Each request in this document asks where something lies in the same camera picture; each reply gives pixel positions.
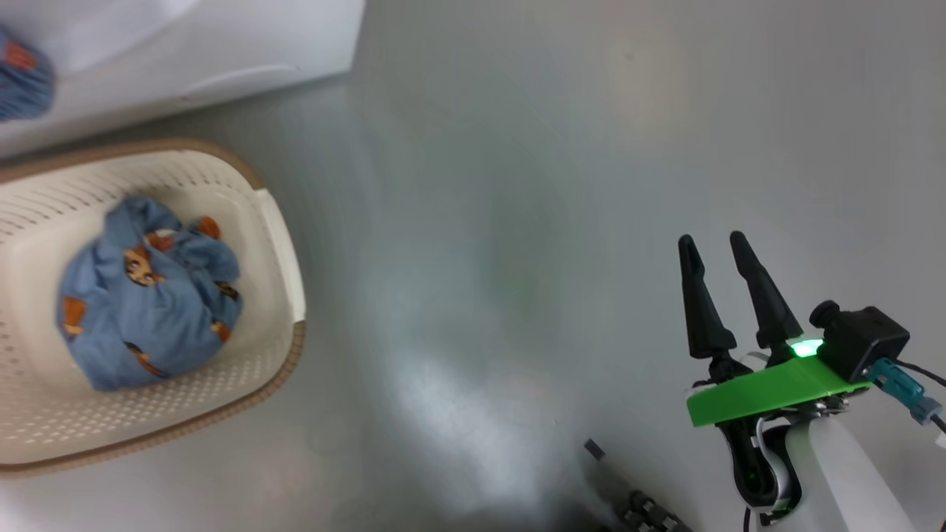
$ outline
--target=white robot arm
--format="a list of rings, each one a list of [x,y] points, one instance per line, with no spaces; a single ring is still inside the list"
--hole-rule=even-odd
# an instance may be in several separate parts
[[[729,445],[733,478],[755,515],[771,532],[915,532],[900,503],[836,415],[848,397],[872,384],[901,402],[921,425],[935,422],[942,406],[900,369],[910,333],[879,310],[841,311],[819,305],[811,323],[824,341],[808,358],[788,340],[802,334],[745,235],[730,237],[740,275],[759,322],[759,347],[771,349],[765,369],[733,360],[732,333],[723,327],[703,281],[705,268],[692,238],[679,244],[690,355],[709,359],[711,385],[687,401],[694,426],[714,425]],[[786,420],[788,424],[775,424]]]

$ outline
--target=laundry basket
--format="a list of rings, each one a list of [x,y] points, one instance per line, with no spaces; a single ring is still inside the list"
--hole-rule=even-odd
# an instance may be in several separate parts
[[[124,196],[208,215],[240,264],[246,305],[187,375],[99,393],[54,325],[61,276]],[[166,442],[268,397],[302,350],[306,303],[275,200],[239,159],[195,140],[80,152],[0,172],[0,477],[72,468]]]

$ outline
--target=blue cloth with print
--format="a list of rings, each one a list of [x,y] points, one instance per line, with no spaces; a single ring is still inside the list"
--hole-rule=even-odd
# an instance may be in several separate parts
[[[98,391],[159,382],[210,360],[243,298],[233,252],[206,217],[189,225],[164,205],[126,198],[69,264],[57,325]]]
[[[49,59],[0,27],[0,122],[43,115],[52,105],[53,81]]]

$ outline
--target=green led light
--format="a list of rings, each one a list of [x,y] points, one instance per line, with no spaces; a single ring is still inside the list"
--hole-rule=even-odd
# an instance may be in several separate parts
[[[820,338],[815,338],[813,340],[802,340],[797,344],[792,344],[792,350],[795,351],[795,356],[797,357],[811,357],[818,352],[818,347],[824,343],[825,341]]]

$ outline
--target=cable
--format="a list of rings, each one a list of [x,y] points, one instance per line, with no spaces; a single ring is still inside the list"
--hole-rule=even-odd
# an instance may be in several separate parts
[[[946,379],[943,379],[942,377],[940,377],[939,375],[937,375],[936,373],[933,373],[932,371],[928,369],[923,369],[916,364],[911,364],[911,363],[903,362],[899,360],[893,361],[893,363],[900,367],[905,367],[907,369],[916,371],[917,373],[921,375],[925,375],[926,377],[929,377],[930,379],[936,381],[937,384],[939,384],[940,386],[946,387]]]
[[[943,418],[942,418],[942,417],[933,416],[933,417],[930,417],[930,420],[933,421],[934,423],[936,423],[936,425],[939,427],[939,429],[940,429],[944,434],[946,434],[946,421],[943,421]]]
[[[768,355],[766,355],[765,353],[760,353],[759,351],[749,351],[749,352],[745,353],[745,356],[740,360],[740,362],[744,361],[744,360],[745,360],[745,357],[752,357],[752,358],[754,358],[754,359],[759,359],[759,360],[763,361],[763,362],[766,363],[766,364],[768,364],[768,360],[769,360],[769,358],[770,358],[770,357],[769,357]]]

